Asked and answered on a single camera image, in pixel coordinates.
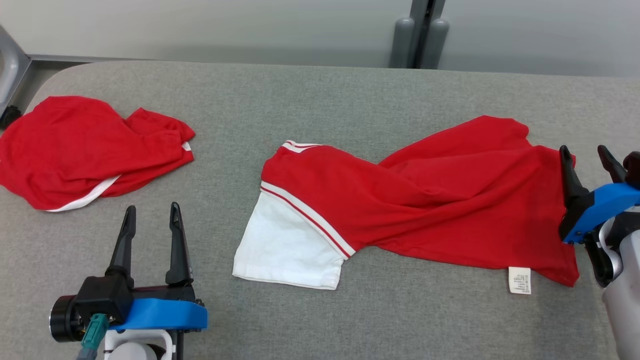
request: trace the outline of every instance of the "green connector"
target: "green connector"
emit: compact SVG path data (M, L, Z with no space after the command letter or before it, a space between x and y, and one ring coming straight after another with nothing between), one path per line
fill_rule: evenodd
M105 314L95 314L82 338L82 348L97 350L109 329L109 319Z

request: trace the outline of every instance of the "black camera lens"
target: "black camera lens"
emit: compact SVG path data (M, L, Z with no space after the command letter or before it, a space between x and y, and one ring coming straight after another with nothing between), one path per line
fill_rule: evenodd
M57 299L49 315L49 332L59 343L81 341L84 322L75 310L76 296L67 295Z

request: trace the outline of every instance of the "red and white garment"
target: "red and white garment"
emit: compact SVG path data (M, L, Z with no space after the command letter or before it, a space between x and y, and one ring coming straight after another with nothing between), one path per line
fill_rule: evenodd
M573 286L558 152L488 116L429 136L379 164L287 141L264 164L233 275L334 290L342 262L375 245L465 266L528 267Z
M49 97L0 136L0 185L35 209L81 208L193 161L194 136L185 123L144 109L123 119L100 100Z

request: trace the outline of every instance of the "teal cable connector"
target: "teal cable connector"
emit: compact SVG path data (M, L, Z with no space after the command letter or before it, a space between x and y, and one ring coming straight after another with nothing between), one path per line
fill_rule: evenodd
M109 319L105 314L93 315L82 338L82 350L80 350L76 360L95 360L98 354L98 347L108 329Z

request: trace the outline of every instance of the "red stripe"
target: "red stripe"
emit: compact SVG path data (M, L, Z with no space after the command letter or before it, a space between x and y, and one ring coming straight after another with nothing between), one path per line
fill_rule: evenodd
M291 145L291 146L293 146L293 147L297 147L297 148L299 148L299 149L306 149L307 147L320 146L319 144L314 144L314 145L304 145L304 146L302 146L302 145L296 145L296 144L293 144L293 143L292 143L292 142L290 142L290 141L286 141L285 143L288 143L289 145Z
M338 247L338 249L340 249L345 255L347 255L347 258L350 258L351 256L349 256L349 253L344 251L344 249L340 246L340 244L338 244L337 241L335 241L335 239L329 235L329 233L327 233L327 231L324 229L324 227L320 226L320 224L318 224L314 219L312 219L309 215L305 214L302 210L300 210L297 206L295 206L294 204L291 203L291 201L287 200L284 196L280 195L279 193L275 193L272 192L271 190L265 189L262 186L260 187L260 189L268 192L268 193L272 193L273 195L276 195L277 197L281 198L282 200L286 201L289 205L291 205L295 210L298 210L298 213L301 213L302 215L304 215L307 219L309 219L309 221L311 221L312 223L314 223L314 225L318 226L318 228L320 230L322 230L322 232L327 235L327 237L329 237L329 239L331 239L331 241L333 241L333 243L335 244L335 246Z

